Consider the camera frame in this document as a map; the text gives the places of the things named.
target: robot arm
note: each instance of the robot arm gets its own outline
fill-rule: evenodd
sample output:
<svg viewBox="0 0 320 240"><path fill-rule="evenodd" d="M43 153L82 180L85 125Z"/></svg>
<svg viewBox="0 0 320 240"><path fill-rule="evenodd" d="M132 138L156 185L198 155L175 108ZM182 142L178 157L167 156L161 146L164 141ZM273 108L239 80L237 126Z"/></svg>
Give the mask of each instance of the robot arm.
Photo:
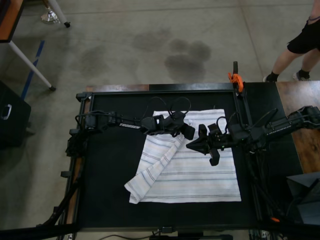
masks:
<svg viewBox="0 0 320 240"><path fill-rule="evenodd" d="M92 111L75 117L79 129L70 130L70 139L66 154L69 157L81 157L85 154L87 139L90 135L102 133L110 127L122 127L140 130L146 135L170 134L173 137L180 133L188 140L194 138L195 129L184 122L186 114L181 111L170 112L168 117L163 115L145 117L143 119L124 117L117 112Z"/></svg>
<svg viewBox="0 0 320 240"><path fill-rule="evenodd" d="M244 128L238 123L227 127L229 133L222 133L216 123L211 124L208 126L207 135L206 126L201 124L199 138L186 147L205 155L210 154L210 163L216 166L220 159L218 150L244 145L254 152L263 149L270 141L299 129L320 129L320 111L317 107L304 106L287 117L268 122L263 126L254 124Z"/></svg>

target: black shorts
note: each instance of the black shorts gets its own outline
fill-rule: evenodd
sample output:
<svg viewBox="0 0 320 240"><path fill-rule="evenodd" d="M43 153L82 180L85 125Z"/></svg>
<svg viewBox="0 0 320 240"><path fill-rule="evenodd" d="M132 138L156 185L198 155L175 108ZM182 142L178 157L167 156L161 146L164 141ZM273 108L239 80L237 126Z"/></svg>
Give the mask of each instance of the black shorts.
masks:
<svg viewBox="0 0 320 240"><path fill-rule="evenodd" d="M313 49L320 51L320 20L308 25L308 21L302 32L289 42L288 50L294 54L305 54Z"/></svg>

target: white towel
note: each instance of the white towel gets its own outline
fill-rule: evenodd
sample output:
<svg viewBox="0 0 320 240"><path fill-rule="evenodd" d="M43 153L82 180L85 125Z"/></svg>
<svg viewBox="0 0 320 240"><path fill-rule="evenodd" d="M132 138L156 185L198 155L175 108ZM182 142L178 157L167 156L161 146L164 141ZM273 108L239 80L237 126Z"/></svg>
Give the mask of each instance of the white towel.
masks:
<svg viewBox="0 0 320 240"><path fill-rule="evenodd" d="M154 116L169 116L166 111L154 112ZM190 111L184 118L196 129L193 140L198 138L200 124L206 126L225 116L223 109ZM224 132L227 122L219 120ZM236 168L231 148L220 151L217 166L209 163L210 154L203 155L186 148L191 142L182 134L147 136L136 175L125 184L131 193L130 203L204 203L240 202Z"/></svg>

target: wooden table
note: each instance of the wooden table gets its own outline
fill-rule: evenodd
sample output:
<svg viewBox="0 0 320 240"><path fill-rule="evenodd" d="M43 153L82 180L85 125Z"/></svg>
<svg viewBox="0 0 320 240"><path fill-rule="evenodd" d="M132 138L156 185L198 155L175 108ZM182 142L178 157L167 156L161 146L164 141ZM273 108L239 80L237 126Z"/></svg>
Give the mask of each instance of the wooden table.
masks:
<svg viewBox="0 0 320 240"><path fill-rule="evenodd" d="M286 115L303 106L320 109L320 81L277 82ZM292 134L304 173L320 172L320 129L300 129Z"/></svg>
<svg viewBox="0 0 320 240"><path fill-rule="evenodd" d="M307 82L277 82L277 90L283 105L285 114L288 115L303 106L317 106L320 108L320 81ZM132 92L149 91L148 84L140 85L103 85L87 86L86 92ZM84 112L89 111L90 100L85 105ZM296 150L298 152L301 167L304 173L320 171L320 130L301 129L292 134ZM78 176L82 158L78 158L75 163L73 180ZM74 222L76 216L77 194L72 197L66 223Z"/></svg>
<svg viewBox="0 0 320 240"><path fill-rule="evenodd" d="M0 43L7 43L12 50L31 68L35 74L49 87L51 91L55 91L56 88L42 75L42 73L33 65L33 63L24 55L24 53L14 44L12 41L17 24L19 22L21 13L24 9L25 0L10 0L10 5L5 13L3 21L0 24ZM67 22L66 17L62 13L56 0L49 0L58 18L69 28L70 23Z"/></svg>

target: concrete floor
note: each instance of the concrete floor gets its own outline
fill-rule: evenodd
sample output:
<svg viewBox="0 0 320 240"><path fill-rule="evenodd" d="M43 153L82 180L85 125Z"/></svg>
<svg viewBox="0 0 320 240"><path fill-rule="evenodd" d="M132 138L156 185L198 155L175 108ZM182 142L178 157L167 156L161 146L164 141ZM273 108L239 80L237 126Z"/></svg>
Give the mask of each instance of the concrete floor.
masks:
<svg viewBox="0 0 320 240"><path fill-rule="evenodd" d="M36 135L0 152L0 229L44 222L65 193L60 171L88 85L228 82L233 61L246 82L261 82L309 16L312 0L58 0L71 28L41 23L44 7L28 4L13 41L57 88L33 77L26 102ZM297 59L279 81L292 81ZM0 80L21 95L29 68L0 44ZM320 67L311 77L318 80ZM126 233L144 236L149 233ZM235 239L247 239L237 232ZM106 234L80 233L78 239Z"/></svg>

